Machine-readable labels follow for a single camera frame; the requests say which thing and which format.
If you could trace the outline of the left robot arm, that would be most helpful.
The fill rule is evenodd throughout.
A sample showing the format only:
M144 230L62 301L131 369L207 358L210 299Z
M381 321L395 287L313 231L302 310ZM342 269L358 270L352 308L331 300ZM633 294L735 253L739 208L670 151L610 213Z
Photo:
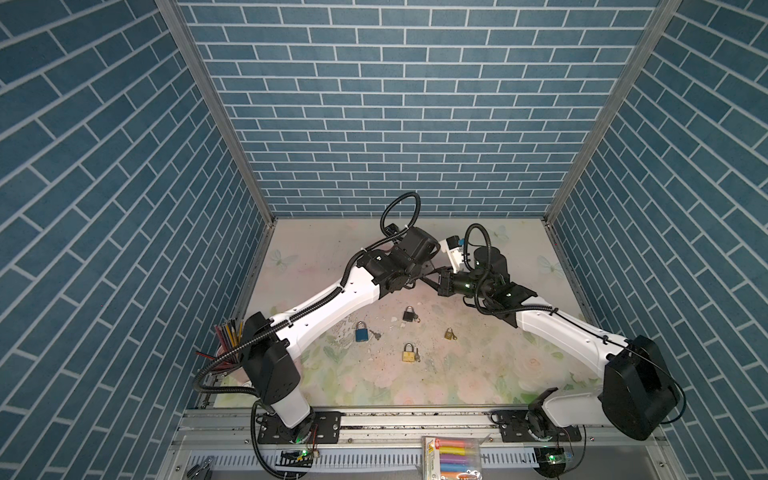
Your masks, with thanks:
M411 287L438 253L439 242L416 226L421 198L406 192L384 210L379 227L384 238L357 251L341 278L304 303L268 320L249 318L249 339L201 369L193 380L199 393L251 395L257 406L277 416L288 428L304 426L313 415L299 390L295 365L303 351L338 321L388 294ZM231 357L241 360L249 387L205 386L204 379Z

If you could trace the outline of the black padlock with key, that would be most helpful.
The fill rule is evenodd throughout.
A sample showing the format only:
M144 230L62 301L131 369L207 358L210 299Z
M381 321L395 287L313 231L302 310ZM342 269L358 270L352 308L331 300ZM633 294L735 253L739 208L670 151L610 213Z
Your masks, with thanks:
M404 322L419 322L419 316L412 306L407 306L403 312L402 320Z

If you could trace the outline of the blue padlock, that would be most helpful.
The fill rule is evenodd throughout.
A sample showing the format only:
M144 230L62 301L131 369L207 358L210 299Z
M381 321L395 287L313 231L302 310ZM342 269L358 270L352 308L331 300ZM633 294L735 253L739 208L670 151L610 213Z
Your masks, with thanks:
M363 321L359 321L356 324L354 334L357 343L367 342L370 339L367 324Z

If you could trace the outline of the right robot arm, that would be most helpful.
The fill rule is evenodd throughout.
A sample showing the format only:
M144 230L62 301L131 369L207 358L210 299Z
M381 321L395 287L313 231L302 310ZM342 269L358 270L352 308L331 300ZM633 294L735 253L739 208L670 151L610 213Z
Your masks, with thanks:
M597 377L595 385L582 389L548 388L531 402L526 420L532 436L547 440L558 428L611 425L645 440L658 426L682 419L686 393L653 340L607 332L545 302L510 279L506 257L489 232L478 223L466 230L475 231L483 244L472 245L466 235L440 241L450 264L438 270L437 293L463 296L470 308L553 344Z

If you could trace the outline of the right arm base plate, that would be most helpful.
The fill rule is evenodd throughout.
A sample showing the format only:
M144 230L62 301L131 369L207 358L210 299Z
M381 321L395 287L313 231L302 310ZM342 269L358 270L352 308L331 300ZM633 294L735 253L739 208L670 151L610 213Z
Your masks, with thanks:
M538 411L492 410L489 419L499 429L503 443L576 443L582 440L579 428L557 427Z

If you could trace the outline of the large brass padlock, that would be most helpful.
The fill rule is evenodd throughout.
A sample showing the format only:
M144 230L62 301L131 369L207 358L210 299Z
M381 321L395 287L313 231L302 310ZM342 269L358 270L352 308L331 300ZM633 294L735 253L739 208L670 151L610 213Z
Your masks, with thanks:
M418 348L412 343L406 343L403 348L401 360L406 363L420 362Z

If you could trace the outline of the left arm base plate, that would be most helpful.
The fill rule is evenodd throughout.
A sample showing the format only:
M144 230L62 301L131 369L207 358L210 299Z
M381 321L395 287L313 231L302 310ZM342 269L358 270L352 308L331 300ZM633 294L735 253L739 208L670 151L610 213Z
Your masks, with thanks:
M295 427L287 427L277 415L260 418L257 441L266 445L337 444L341 430L340 411L314 411Z

